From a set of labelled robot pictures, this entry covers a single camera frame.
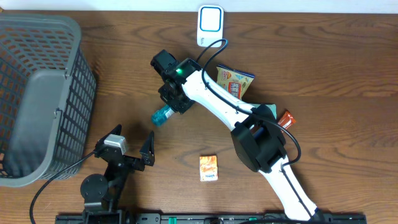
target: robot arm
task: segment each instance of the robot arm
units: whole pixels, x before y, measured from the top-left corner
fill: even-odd
[[[284,149],[285,139],[273,126],[259,124],[252,116],[236,111],[205,87],[201,67],[192,59],[176,61],[165,50],[151,61],[165,85],[159,89],[161,98],[174,110],[184,113],[196,101],[210,110],[231,131],[238,157],[254,172],[262,174],[270,183],[285,214],[293,220],[309,220],[316,215],[317,206],[307,197],[295,178]],[[266,106],[257,109],[217,85],[206,73],[208,85],[239,108],[274,120]]]

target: gray plastic bin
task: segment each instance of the gray plastic bin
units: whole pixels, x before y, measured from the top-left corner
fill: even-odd
[[[48,179],[81,159],[96,80],[80,39],[68,17],[0,14],[0,185]]]

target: blue bottle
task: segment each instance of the blue bottle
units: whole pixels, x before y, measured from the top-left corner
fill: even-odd
[[[168,105],[165,105],[162,109],[156,111],[152,117],[151,120],[154,125],[157,127],[160,127],[163,123],[167,121],[169,117],[171,117],[175,112],[173,111],[172,108],[170,108]]]

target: chip bag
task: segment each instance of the chip bag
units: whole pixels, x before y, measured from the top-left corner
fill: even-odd
[[[221,64],[217,65],[217,70],[217,84],[233,96],[242,100],[242,96],[249,88],[250,83],[254,79],[254,75]]]

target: wooden table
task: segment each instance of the wooden table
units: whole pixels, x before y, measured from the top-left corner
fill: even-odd
[[[132,156],[155,131],[155,166],[130,176],[121,205],[164,213],[283,209],[267,181],[240,162],[228,129],[204,107],[194,105],[161,128],[150,121],[164,105],[157,92],[162,80],[150,60],[162,49],[180,60],[201,52],[196,13],[39,13],[79,23],[81,47],[99,75],[85,154],[118,123]],[[216,63],[223,63],[254,73],[244,101],[275,103],[279,116],[286,109],[294,115],[290,130],[303,150],[294,172],[318,207],[363,212],[368,223],[396,223],[398,16],[226,13],[224,37],[229,47],[208,72],[215,77]],[[286,148],[295,157],[290,141]],[[218,181],[199,181],[202,154],[218,156]],[[51,183],[35,205],[37,223],[80,213],[82,180],[105,168],[92,157],[74,178]],[[28,223],[30,201],[43,183],[1,187],[0,222]]]

